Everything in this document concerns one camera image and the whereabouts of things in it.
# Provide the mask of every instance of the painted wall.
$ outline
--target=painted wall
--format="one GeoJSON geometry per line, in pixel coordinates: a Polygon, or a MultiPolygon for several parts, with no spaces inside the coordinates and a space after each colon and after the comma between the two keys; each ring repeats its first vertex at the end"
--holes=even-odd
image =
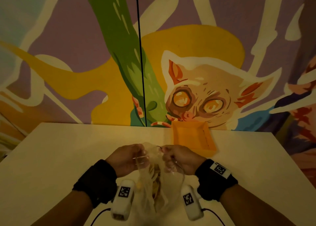
{"type": "Polygon", "coordinates": [[[7,151],[40,122],[205,121],[273,132],[316,185],[314,0],[0,2],[7,151]]]}

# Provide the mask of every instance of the plastic bag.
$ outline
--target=plastic bag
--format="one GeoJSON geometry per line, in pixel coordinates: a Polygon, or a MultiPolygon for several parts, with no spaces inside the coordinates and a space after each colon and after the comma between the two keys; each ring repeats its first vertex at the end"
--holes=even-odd
{"type": "Polygon", "coordinates": [[[161,148],[150,143],[143,145],[145,156],[136,157],[139,180],[134,204],[141,220],[149,222],[170,212],[179,202],[184,172],[176,162],[177,167],[166,170],[161,148]]]}

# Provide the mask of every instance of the painted nose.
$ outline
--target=painted nose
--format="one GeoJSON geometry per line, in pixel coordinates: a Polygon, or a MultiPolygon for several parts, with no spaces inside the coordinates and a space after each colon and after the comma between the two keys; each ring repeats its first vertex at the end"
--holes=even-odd
{"type": "Polygon", "coordinates": [[[197,121],[195,118],[195,115],[192,112],[184,112],[182,114],[182,120],[183,121],[197,121]]]}

